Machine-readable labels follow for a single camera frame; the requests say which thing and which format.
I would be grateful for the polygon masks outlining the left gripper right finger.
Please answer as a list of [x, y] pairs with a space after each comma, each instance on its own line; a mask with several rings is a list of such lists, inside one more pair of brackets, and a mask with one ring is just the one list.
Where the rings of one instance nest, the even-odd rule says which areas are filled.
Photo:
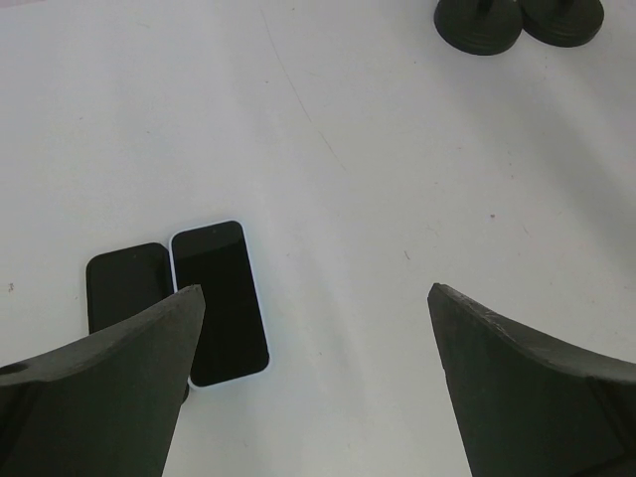
[[434, 284], [427, 302], [472, 475], [634, 475], [634, 364], [506, 318], [445, 284]]

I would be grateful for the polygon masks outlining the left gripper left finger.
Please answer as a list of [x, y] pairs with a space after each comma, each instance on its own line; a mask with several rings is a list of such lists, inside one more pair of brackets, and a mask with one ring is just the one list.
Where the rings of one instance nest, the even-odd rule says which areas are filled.
[[201, 287], [189, 286], [2, 367], [2, 475], [162, 475], [204, 312]]

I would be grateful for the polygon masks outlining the black smartphone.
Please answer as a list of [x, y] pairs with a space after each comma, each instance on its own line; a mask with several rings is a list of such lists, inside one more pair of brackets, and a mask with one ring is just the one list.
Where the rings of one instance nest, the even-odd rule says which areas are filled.
[[85, 268], [88, 332], [134, 316], [174, 293], [169, 253], [158, 242], [93, 257]]

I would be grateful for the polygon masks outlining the black phone stand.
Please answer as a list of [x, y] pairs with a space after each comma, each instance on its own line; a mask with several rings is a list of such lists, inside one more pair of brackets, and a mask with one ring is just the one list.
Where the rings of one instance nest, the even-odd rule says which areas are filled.
[[523, 29], [521, 8], [512, 0], [441, 0], [433, 22], [446, 43], [475, 56], [508, 51]]
[[560, 48], [589, 43], [604, 21], [599, 0], [524, 0], [519, 4], [524, 30], [536, 40]]

